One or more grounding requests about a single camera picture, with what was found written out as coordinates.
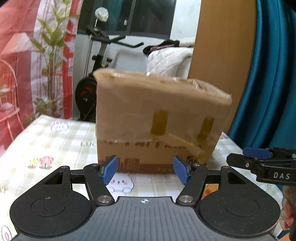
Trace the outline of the person's right hand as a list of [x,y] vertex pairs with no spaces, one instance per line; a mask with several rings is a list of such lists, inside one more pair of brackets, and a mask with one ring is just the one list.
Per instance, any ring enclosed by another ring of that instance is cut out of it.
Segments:
[[290,188],[283,186],[282,188],[282,209],[280,211],[280,226],[283,230],[288,230],[294,223],[295,218],[293,215],[293,206],[290,204]]

